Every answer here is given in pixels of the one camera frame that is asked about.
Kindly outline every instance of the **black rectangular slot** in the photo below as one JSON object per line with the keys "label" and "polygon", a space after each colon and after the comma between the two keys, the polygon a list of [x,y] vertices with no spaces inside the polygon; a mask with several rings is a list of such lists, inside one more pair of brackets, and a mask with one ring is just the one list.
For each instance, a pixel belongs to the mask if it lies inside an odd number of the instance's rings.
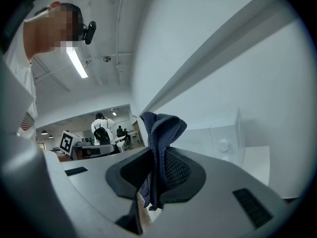
{"label": "black rectangular slot", "polygon": [[72,175],[80,174],[85,171],[88,171],[88,169],[84,167],[79,167],[75,169],[66,170],[65,173],[67,174],[67,176],[72,176]]}
{"label": "black rectangular slot", "polygon": [[233,195],[256,228],[263,226],[273,218],[248,189],[236,190],[233,192]]}

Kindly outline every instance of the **navy blue towel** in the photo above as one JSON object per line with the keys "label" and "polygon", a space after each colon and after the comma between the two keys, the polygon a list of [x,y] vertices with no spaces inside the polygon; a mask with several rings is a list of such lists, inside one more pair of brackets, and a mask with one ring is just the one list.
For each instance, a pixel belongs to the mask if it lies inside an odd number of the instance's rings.
{"label": "navy blue towel", "polygon": [[153,153],[153,166],[140,189],[144,207],[152,204],[149,210],[155,211],[159,196],[166,191],[165,151],[184,132],[187,124],[176,116],[144,112],[141,116],[148,133],[148,144]]}

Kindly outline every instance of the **fluorescent light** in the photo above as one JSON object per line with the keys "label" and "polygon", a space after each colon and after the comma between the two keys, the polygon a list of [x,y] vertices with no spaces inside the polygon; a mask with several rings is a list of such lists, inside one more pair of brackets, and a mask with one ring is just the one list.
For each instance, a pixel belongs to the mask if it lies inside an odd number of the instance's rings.
{"label": "fluorescent light", "polygon": [[84,70],[84,68],[83,68],[83,66],[82,66],[82,64],[77,56],[76,51],[72,48],[66,48],[66,50],[67,50],[67,54],[68,54],[70,60],[72,61],[73,65],[75,66],[79,75],[82,78],[88,77],[87,73],[85,72],[85,70]]}

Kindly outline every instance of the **person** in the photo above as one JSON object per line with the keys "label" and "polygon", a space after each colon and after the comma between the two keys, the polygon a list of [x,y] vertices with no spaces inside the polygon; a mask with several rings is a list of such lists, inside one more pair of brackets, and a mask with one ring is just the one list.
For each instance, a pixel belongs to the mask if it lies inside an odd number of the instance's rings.
{"label": "person", "polygon": [[108,139],[105,139],[103,142],[98,142],[95,137],[94,145],[115,145],[113,134],[111,129],[115,126],[115,122],[111,119],[105,118],[102,113],[96,114],[96,120],[91,124],[91,132],[94,134],[95,130],[102,127],[108,133]]}
{"label": "person", "polygon": [[121,126],[119,125],[119,128],[117,129],[117,137],[122,137],[123,136],[123,130]]}
{"label": "person", "polygon": [[65,41],[78,41],[84,29],[81,10],[71,3],[53,2],[20,25],[4,54],[4,61],[12,74],[34,97],[34,101],[18,130],[20,136],[33,138],[36,131],[36,90],[31,71],[32,58],[54,51]]}

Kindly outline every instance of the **ceiling fixture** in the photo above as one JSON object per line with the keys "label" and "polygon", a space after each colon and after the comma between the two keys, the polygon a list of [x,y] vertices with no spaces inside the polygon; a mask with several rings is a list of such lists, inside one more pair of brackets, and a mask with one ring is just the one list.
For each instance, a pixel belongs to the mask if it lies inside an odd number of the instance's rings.
{"label": "ceiling fixture", "polygon": [[83,68],[76,51],[72,47],[67,47],[67,54],[72,61],[73,65],[75,66],[76,70],[78,71],[79,75],[82,78],[88,77],[87,73],[85,72],[85,69]]}

